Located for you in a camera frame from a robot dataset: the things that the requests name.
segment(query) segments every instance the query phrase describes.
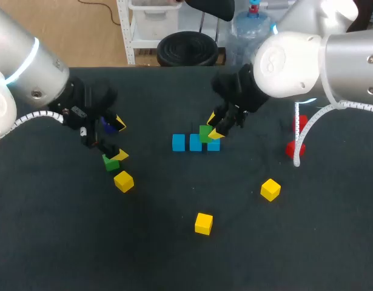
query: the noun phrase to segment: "white container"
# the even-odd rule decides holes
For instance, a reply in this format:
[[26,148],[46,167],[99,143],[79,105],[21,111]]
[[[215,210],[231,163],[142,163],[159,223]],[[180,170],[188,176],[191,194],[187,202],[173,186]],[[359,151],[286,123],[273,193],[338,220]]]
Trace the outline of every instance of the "white container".
[[171,6],[135,6],[129,1],[139,36],[148,40],[161,40],[178,31],[181,6],[182,3]]
[[170,6],[178,5],[174,0],[131,0],[134,6]]
[[279,21],[295,0],[267,0],[260,1],[259,9],[267,14],[273,21]]

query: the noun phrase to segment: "black cable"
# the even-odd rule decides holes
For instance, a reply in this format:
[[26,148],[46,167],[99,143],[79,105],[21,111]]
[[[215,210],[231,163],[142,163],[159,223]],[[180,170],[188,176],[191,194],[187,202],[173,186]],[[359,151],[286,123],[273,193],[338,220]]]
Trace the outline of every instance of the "black cable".
[[114,24],[120,26],[120,23],[117,23],[113,20],[113,14],[112,14],[112,9],[111,7],[109,7],[107,4],[104,4],[104,3],[98,3],[98,2],[84,2],[82,0],[77,0],[78,2],[82,3],[82,4],[95,4],[95,5],[103,5],[105,7],[107,7],[109,9],[109,12],[111,13],[111,20]]

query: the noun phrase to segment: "black table surface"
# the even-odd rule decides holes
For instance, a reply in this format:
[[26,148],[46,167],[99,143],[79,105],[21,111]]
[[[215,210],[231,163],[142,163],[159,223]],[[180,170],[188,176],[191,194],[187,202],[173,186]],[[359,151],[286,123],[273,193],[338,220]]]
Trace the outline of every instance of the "black table surface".
[[[322,117],[299,168],[284,154],[287,101],[250,115],[220,152],[174,153],[172,135],[198,133],[221,102],[216,70],[72,70],[119,90],[125,194],[100,152],[52,119],[0,141],[0,291],[373,290],[373,113]],[[281,184],[273,202],[260,195],[268,178]],[[213,215],[210,236],[194,232],[198,212]]]

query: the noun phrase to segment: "robotic arm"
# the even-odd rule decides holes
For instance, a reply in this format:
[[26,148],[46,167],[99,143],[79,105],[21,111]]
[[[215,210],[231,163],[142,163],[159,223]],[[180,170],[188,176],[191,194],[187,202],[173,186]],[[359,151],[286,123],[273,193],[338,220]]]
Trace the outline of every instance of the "robotic arm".
[[0,137],[16,119],[13,96],[63,116],[64,125],[80,129],[85,146],[99,148],[108,158],[119,153],[119,148],[98,138],[96,128],[100,119],[115,131],[126,127],[109,110],[117,92],[105,80],[88,85],[70,77],[56,55],[0,9]]
[[373,30],[345,33],[357,15],[353,0],[298,0],[272,27],[254,65],[212,80],[224,104],[207,122],[215,127],[209,136],[222,138],[233,125],[243,126],[271,97],[373,104]]

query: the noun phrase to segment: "green cube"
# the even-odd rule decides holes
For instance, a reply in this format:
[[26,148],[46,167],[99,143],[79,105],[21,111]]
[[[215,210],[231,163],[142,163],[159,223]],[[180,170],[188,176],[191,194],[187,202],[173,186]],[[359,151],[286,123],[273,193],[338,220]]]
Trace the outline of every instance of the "green cube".
[[203,144],[208,144],[212,141],[212,139],[208,137],[212,130],[213,127],[210,125],[200,125],[200,141]]
[[104,165],[106,165],[106,169],[107,169],[108,172],[120,168],[119,161],[109,159],[109,158],[106,157],[105,154],[102,156],[102,159],[104,161]]

